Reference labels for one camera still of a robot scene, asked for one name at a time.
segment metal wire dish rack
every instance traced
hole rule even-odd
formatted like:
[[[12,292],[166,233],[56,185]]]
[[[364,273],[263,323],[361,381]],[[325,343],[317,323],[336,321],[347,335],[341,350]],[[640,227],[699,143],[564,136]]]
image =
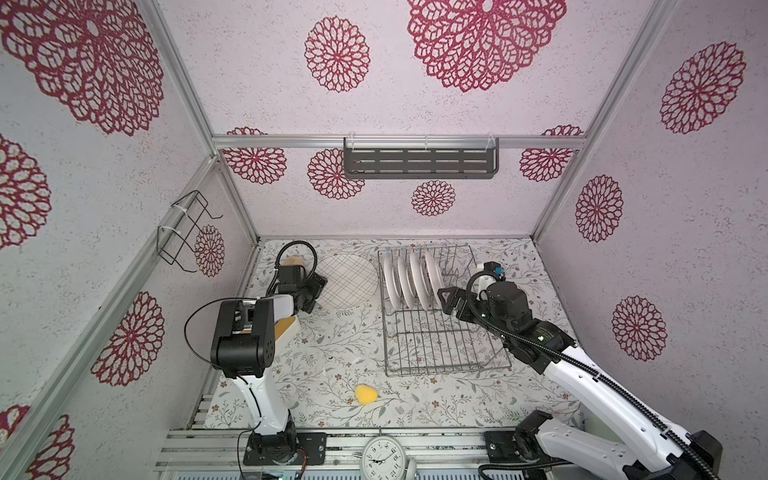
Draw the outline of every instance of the metal wire dish rack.
[[[416,308],[408,308],[400,293],[401,308],[395,309],[386,292],[382,258],[389,255],[399,282],[398,261],[404,256],[408,265],[411,252],[419,255],[427,290],[429,308],[424,310],[416,301]],[[509,353],[501,339],[488,330],[472,323],[459,322],[445,315],[435,298],[425,268],[424,253],[429,252],[442,272],[446,286],[466,286],[475,272],[475,255],[469,245],[409,247],[379,250],[379,285],[382,299],[382,326],[384,329],[384,366],[387,376],[426,375],[432,373],[479,372],[505,369],[511,366]],[[408,279],[413,285],[410,266]]]

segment alarm clock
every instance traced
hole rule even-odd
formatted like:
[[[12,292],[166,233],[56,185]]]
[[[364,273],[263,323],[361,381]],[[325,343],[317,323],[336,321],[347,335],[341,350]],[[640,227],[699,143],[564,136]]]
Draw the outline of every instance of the alarm clock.
[[[397,440],[381,435],[363,449],[360,471],[365,480],[413,480],[416,462],[406,457],[406,450]]]

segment floral tablecloth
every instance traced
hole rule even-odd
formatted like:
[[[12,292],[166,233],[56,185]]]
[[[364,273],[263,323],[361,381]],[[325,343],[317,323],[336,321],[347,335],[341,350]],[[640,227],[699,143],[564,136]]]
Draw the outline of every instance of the floral tablecloth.
[[[274,258],[289,240],[262,246],[248,295],[260,295],[272,279]],[[368,259],[378,270],[377,252],[423,245],[469,244],[478,262],[498,261],[509,280],[525,291],[534,316],[566,332],[571,326],[530,240],[311,240],[323,258],[351,253]],[[305,247],[291,248],[312,263]],[[381,299],[377,293],[349,310],[298,315],[301,331],[278,352],[273,372],[280,395],[299,427],[357,426],[514,426],[531,410],[551,412],[572,425],[581,423],[579,401],[530,367],[511,358],[511,366],[481,372],[386,376]],[[361,405],[355,388],[365,384],[379,392]],[[250,426],[242,394],[221,378],[205,426],[240,429]]]

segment clock face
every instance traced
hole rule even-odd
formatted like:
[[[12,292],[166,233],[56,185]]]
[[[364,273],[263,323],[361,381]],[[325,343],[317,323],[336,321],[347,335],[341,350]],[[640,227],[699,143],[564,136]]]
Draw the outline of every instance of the clock face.
[[[406,470],[406,451],[392,437],[376,437],[362,451],[360,462],[366,480],[400,480]]]

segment red doily motif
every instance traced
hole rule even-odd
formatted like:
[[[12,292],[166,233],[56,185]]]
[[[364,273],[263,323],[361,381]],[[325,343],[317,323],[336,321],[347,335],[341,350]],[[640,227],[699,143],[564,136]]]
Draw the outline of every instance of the red doily motif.
[[[147,292],[139,293],[91,367],[99,383],[126,386],[139,380],[163,346],[165,318],[157,300]]]
[[[315,190],[337,200],[354,197],[366,184],[365,180],[352,180],[344,175],[344,153],[338,148],[317,152],[310,159],[306,174]]]
[[[256,128],[238,127],[230,135],[265,135]],[[286,173],[282,148],[230,148],[221,152],[232,171],[255,184],[277,182]]]
[[[74,453],[72,436],[74,429],[69,425],[69,415],[62,415],[56,430],[51,432],[43,448],[27,469],[26,480],[61,480],[69,472],[69,461]]]
[[[661,98],[661,121],[676,134],[699,130],[736,98],[744,80],[744,52],[722,41],[697,51],[672,75]]]
[[[667,324],[645,298],[628,296],[620,301],[612,323],[621,349],[637,360],[653,360],[667,346]]]
[[[543,135],[581,135],[584,132],[573,125],[558,125],[546,130]],[[560,177],[565,164],[571,159],[573,150],[568,148],[527,148],[520,158],[520,171],[524,177],[545,182]]]
[[[51,191],[38,162],[0,134],[0,250],[37,235],[50,211]]]
[[[304,58],[312,76],[330,91],[349,91],[368,73],[368,44],[357,25],[345,18],[325,17],[304,42]]]
[[[163,70],[131,0],[2,0],[0,30],[5,50],[79,121],[133,135],[159,115]]]
[[[194,241],[194,258],[205,276],[216,276],[224,265],[224,239],[213,225],[206,225]]]
[[[438,180],[430,180],[419,185],[411,196],[411,205],[421,215],[434,217],[444,214],[456,200],[453,187]]]
[[[623,206],[617,181],[608,175],[593,178],[581,189],[576,202],[578,231],[591,242],[605,240],[618,227]]]
[[[16,430],[16,425],[24,418],[24,415],[27,415],[27,412],[29,412],[29,405],[14,405],[0,413],[0,449],[5,446],[8,437]]]
[[[528,67],[565,0],[408,0],[414,55],[444,87],[488,90]]]

